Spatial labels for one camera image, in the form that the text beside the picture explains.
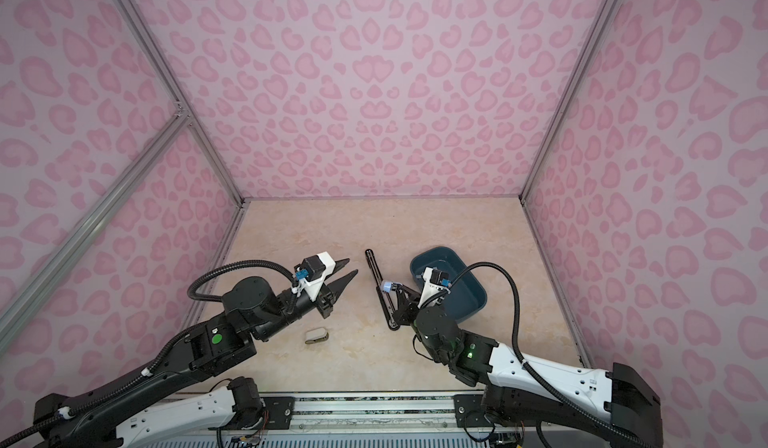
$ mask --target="black mounting bracket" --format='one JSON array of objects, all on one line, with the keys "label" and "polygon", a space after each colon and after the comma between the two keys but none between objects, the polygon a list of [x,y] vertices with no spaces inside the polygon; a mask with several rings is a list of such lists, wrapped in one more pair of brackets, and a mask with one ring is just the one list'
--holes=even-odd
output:
[{"label": "black mounting bracket", "polygon": [[293,418],[293,396],[262,396],[264,409],[270,414],[266,422],[267,430],[288,430]]},{"label": "black mounting bracket", "polygon": [[453,413],[456,415],[456,426],[459,428],[490,428],[493,426],[485,420],[481,402],[482,394],[453,395]]}]

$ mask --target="blue plastic tub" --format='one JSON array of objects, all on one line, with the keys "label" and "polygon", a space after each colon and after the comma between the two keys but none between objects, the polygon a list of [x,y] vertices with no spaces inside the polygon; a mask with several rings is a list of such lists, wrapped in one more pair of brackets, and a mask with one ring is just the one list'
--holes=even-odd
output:
[{"label": "blue plastic tub", "polygon": [[[424,288],[424,280],[418,279],[417,275],[423,274],[427,267],[445,271],[453,279],[467,265],[456,255],[455,251],[447,246],[438,246],[421,253],[411,261],[411,275],[419,288],[422,289]],[[442,307],[446,309],[449,317],[456,320],[457,323],[461,323],[480,311],[485,306],[486,301],[488,301],[488,295],[485,293],[485,289],[480,285],[475,275],[467,273],[456,285],[451,287],[451,293],[443,300]]]}]

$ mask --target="small white object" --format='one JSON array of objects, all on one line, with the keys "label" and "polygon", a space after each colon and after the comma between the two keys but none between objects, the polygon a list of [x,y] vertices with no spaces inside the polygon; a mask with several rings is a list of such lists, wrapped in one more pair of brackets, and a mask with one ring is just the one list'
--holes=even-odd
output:
[{"label": "small white object", "polygon": [[317,328],[316,330],[309,330],[304,337],[304,343],[313,344],[320,343],[328,339],[328,330],[325,328]]},{"label": "small white object", "polygon": [[71,420],[74,416],[69,414],[69,406],[62,406],[58,409],[58,414],[62,415],[65,420]]},{"label": "small white object", "polygon": [[318,257],[320,257],[320,261],[323,265],[326,266],[326,269],[322,272],[322,275],[314,281],[307,281],[306,279],[299,280],[299,287],[298,292],[300,293],[302,290],[305,290],[306,293],[310,296],[310,300],[314,301],[317,299],[317,294],[320,293],[320,288],[322,287],[322,284],[325,282],[325,280],[331,276],[331,273],[333,273],[333,269],[336,267],[336,262],[333,261],[331,258],[331,255],[328,254],[328,251],[324,251],[322,253],[317,254]]}]

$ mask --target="sponge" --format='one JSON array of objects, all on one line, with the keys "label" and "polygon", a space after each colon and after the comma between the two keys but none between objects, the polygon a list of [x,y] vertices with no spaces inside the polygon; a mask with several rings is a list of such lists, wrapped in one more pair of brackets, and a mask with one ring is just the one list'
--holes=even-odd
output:
[{"label": "sponge", "polygon": [[304,343],[320,343],[328,339],[328,330],[325,328],[317,328],[316,330],[309,330],[304,336]]}]

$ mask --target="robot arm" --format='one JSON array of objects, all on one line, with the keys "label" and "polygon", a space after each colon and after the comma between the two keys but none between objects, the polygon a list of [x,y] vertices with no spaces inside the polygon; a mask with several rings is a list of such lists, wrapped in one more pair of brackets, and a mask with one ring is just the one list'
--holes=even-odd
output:
[{"label": "robot arm", "polygon": [[[145,366],[82,395],[50,394],[38,400],[34,407],[34,427],[0,442],[0,448],[37,431],[44,439],[37,448],[117,448],[154,443],[186,431],[190,426],[230,430],[256,425],[264,405],[250,378],[237,378],[226,388],[196,398],[164,406],[152,405],[254,356],[254,339],[268,341],[312,309],[317,309],[324,319],[330,316],[333,305],[357,270],[326,284],[326,279],[341,270],[349,259],[332,261],[330,270],[326,269],[323,259],[332,261],[323,253],[297,265],[299,276],[294,279],[306,277],[314,282],[311,290],[304,289],[299,294],[286,289],[275,295],[261,277],[239,281],[220,298],[224,306],[222,313],[171,338],[158,357]],[[299,274],[300,266],[311,268]],[[223,272],[225,270],[219,269],[218,274]]]},{"label": "robot arm", "polygon": [[[475,264],[462,275],[475,266],[497,267]],[[397,283],[384,284],[397,295],[393,318],[412,326],[429,357],[462,383],[486,386],[482,409],[489,421],[502,426],[545,421],[595,434],[614,448],[661,448],[659,397],[637,371],[619,363],[612,371],[567,366],[516,354],[513,347],[462,330],[439,305],[460,276],[449,282],[447,273],[427,269],[421,294]],[[517,303],[517,289],[508,280]]]}]

